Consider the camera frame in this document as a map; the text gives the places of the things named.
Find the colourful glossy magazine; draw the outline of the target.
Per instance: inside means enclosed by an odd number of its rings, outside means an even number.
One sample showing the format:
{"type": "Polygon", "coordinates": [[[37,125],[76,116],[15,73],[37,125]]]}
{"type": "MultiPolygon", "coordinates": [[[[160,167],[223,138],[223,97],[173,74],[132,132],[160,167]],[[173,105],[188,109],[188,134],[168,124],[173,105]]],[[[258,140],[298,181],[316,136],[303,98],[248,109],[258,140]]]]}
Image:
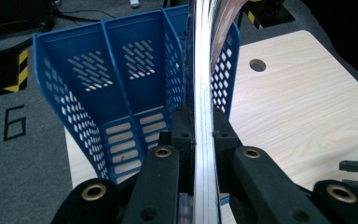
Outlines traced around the colourful glossy magazine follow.
{"type": "Polygon", "coordinates": [[[183,102],[194,131],[193,224],[220,224],[212,73],[228,30],[248,0],[189,0],[183,102]]]}

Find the blue plastic file rack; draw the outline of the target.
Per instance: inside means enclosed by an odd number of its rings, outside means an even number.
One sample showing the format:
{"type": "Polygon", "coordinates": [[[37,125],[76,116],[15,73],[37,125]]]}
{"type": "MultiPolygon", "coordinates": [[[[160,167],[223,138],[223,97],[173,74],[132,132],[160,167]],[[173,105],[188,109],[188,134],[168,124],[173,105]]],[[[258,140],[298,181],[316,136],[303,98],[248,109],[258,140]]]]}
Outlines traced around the blue plastic file rack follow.
{"type": "Polygon", "coordinates": [[[135,175],[182,103],[188,7],[35,35],[36,82],[95,174],[135,175]]]}

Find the black stand base striped edge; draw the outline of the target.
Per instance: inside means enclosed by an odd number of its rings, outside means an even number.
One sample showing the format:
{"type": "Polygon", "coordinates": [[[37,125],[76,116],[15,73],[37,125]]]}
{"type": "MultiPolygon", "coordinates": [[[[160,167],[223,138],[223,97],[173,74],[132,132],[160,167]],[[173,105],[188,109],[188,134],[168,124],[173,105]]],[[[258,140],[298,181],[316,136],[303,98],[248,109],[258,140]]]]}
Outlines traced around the black stand base striped edge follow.
{"type": "Polygon", "coordinates": [[[0,96],[27,88],[28,51],[0,53],[0,96]]]}
{"type": "Polygon", "coordinates": [[[256,29],[267,28],[295,20],[284,7],[284,0],[248,0],[241,9],[256,29]]]}

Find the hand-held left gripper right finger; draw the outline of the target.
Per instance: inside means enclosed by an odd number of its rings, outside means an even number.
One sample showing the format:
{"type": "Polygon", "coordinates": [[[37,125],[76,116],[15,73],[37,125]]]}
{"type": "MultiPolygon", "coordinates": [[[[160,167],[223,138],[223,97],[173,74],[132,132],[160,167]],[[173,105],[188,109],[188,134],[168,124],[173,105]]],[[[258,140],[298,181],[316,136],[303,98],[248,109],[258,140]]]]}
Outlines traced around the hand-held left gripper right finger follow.
{"type": "Polygon", "coordinates": [[[233,182],[232,157],[241,140],[226,114],[217,107],[213,109],[213,137],[219,189],[221,193],[230,193],[233,182]]]}

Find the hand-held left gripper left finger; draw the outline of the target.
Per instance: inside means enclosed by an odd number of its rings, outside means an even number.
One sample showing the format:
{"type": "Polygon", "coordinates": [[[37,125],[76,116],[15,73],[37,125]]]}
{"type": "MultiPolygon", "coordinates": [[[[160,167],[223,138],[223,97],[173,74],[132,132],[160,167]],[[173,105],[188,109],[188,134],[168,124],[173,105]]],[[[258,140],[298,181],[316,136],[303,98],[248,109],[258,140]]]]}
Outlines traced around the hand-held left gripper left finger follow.
{"type": "Polygon", "coordinates": [[[160,146],[171,146],[179,153],[179,183],[181,193],[192,194],[194,185],[194,129],[190,108],[176,107],[172,112],[172,127],[159,134],[160,146]]]}

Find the dark equipment cabinet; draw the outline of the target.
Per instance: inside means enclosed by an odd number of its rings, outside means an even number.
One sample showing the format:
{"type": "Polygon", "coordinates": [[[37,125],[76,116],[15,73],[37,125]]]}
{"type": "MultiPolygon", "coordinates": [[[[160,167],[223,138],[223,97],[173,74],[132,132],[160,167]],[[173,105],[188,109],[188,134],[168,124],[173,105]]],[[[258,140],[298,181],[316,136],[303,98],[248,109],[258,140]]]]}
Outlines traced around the dark equipment cabinet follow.
{"type": "Polygon", "coordinates": [[[55,0],[0,0],[0,35],[36,28],[51,28],[55,23],[55,0]]]}

